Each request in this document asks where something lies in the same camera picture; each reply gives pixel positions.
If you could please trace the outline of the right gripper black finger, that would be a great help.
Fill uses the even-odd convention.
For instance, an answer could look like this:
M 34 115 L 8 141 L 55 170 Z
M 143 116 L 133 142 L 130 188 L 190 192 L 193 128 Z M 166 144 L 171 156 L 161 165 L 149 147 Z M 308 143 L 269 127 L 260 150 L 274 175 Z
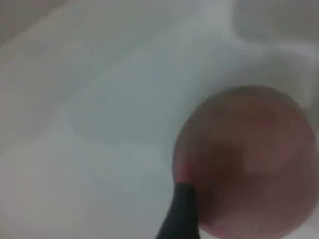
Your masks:
M 195 187 L 176 183 L 167 216 L 156 239 L 200 239 Z

